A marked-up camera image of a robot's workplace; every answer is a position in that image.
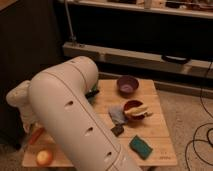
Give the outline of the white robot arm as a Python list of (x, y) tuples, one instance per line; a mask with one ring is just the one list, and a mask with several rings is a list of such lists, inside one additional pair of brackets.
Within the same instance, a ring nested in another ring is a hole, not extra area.
[(36, 115), (78, 171), (141, 171), (86, 99), (97, 81), (94, 61), (79, 56), (39, 72), (6, 100)]

